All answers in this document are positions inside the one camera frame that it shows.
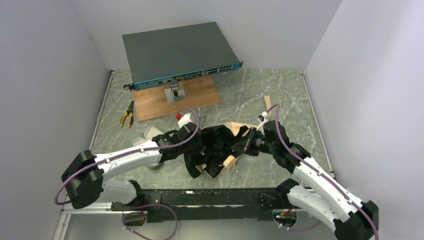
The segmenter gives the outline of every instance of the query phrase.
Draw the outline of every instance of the black bracket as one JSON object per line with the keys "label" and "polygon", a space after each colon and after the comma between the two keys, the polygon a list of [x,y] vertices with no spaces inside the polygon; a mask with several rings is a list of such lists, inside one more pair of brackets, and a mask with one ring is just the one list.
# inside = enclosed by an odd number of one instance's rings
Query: black bracket
{"label": "black bracket", "polygon": [[[162,194],[160,191],[146,190],[146,191],[143,191],[143,195],[144,195],[144,205],[160,204],[162,202]],[[143,208],[143,210],[158,211],[160,208],[161,208],[160,206],[150,206],[150,207]],[[137,209],[134,209],[133,207],[128,207],[117,201],[112,202],[110,210],[118,211],[118,212],[137,211]]]}
{"label": "black bracket", "polygon": [[[90,150],[80,152],[62,174],[62,182],[65,182],[78,170],[93,164],[96,156]],[[103,169],[93,166],[74,177],[66,185],[65,189],[74,209],[82,209],[94,203],[103,192]]]}
{"label": "black bracket", "polygon": [[136,87],[134,86],[134,83],[128,83],[123,86],[123,89],[129,89],[130,91],[135,91]]}
{"label": "black bracket", "polygon": [[252,197],[259,204],[260,210],[284,209],[290,207],[289,204],[285,206],[278,201],[278,196],[275,191],[257,192],[253,194]]}
{"label": "black bracket", "polygon": [[142,214],[130,214],[125,217],[124,224],[128,227],[140,227],[145,224],[146,218]]}

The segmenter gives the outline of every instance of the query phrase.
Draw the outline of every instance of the white enclosure wall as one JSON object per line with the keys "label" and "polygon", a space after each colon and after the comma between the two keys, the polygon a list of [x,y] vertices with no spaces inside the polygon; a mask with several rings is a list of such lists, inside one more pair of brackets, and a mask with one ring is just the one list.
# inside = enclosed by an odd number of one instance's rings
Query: white enclosure wall
{"label": "white enclosure wall", "polygon": [[341,0],[72,0],[109,69],[128,69],[123,34],[217,22],[244,68],[308,65]]}
{"label": "white enclosure wall", "polygon": [[53,197],[89,147],[108,71],[70,0],[3,0],[0,73],[0,239],[52,239]]}
{"label": "white enclosure wall", "polygon": [[380,239],[424,239],[424,1],[343,1],[306,69],[337,179]]}

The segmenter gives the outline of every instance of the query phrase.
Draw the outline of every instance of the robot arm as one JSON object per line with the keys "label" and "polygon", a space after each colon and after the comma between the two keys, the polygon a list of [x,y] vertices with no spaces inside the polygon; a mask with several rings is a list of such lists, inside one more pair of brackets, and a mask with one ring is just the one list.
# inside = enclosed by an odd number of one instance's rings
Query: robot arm
{"label": "robot arm", "polygon": [[190,114],[184,115],[178,125],[179,130],[157,135],[138,146],[97,155],[90,150],[78,154],[61,176],[63,183],[67,182],[65,189],[72,207],[81,209],[94,202],[141,206],[144,196],[136,181],[120,182],[112,178],[138,167],[176,159],[184,153],[201,152],[204,148],[200,130],[190,120]]}
{"label": "robot arm", "polygon": [[[283,146],[279,134],[291,152]],[[234,144],[232,149],[250,156],[257,156],[259,153],[271,154],[279,166],[315,190],[317,195],[311,194],[290,178],[276,188],[280,204],[289,203],[306,210],[334,231],[337,239],[368,240],[374,235],[371,224],[362,212],[378,228],[377,205],[372,201],[363,202],[336,182],[308,151],[289,141],[284,127],[279,122],[265,122],[262,132],[255,128],[250,129],[244,139]]]}
{"label": "robot arm", "polygon": [[[119,182],[112,178],[141,166],[175,159],[184,153],[202,152],[204,146],[200,131],[190,120],[190,115],[184,115],[178,125],[179,130],[158,135],[142,145],[97,155],[92,155],[89,150],[81,152],[63,173],[64,183],[81,169],[97,164],[82,171],[66,184],[72,206],[80,209],[94,202],[120,202],[133,207],[143,205],[143,194],[136,181]],[[279,122],[263,122],[260,127],[263,133],[251,128],[231,149],[250,156],[271,154],[279,166],[302,179],[318,194],[311,194],[298,182],[288,179],[275,189],[280,204],[305,209],[334,231],[339,240],[368,240],[372,237],[371,225],[363,216],[365,213],[378,228],[379,210],[372,201],[362,202],[332,179],[308,151],[289,141]],[[292,153],[282,145],[279,134]]]}

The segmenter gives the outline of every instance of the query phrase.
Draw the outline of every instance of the gray marble table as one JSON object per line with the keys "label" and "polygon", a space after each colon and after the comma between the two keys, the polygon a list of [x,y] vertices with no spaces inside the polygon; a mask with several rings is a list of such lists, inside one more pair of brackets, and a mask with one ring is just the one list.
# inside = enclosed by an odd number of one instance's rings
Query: gray marble table
{"label": "gray marble table", "polygon": [[[197,109],[202,116],[206,116],[205,127],[228,121],[257,125],[258,115],[266,110],[264,96],[270,96],[272,104],[281,104],[279,119],[290,141],[302,145],[325,171],[330,172],[331,167],[299,70],[240,69],[213,76],[212,79],[221,103]],[[112,72],[112,82],[92,147],[94,154],[131,147],[131,140],[142,136],[148,126],[155,126],[163,132],[178,127],[174,115],[140,123],[135,120],[131,128],[120,127],[121,117],[133,100],[133,93],[123,89],[123,85],[130,82],[129,70]],[[271,155],[260,154],[257,157],[241,156],[234,172],[230,174],[224,168],[215,179],[207,174],[191,178],[183,156],[165,162],[160,169],[139,167],[114,179],[136,180],[144,189],[211,189],[272,188],[287,178],[296,180],[278,166]]]}

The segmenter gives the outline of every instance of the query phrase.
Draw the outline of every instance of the metal stand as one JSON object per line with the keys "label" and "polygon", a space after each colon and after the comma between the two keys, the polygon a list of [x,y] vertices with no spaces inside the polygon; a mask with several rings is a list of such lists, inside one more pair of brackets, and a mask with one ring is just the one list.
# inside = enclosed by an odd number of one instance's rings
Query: metal stand
{"label": "metal stand", "polygon": [[170,88],[165,89],[165,94],[169,104],[185,100],[184,82],[172,83]]}

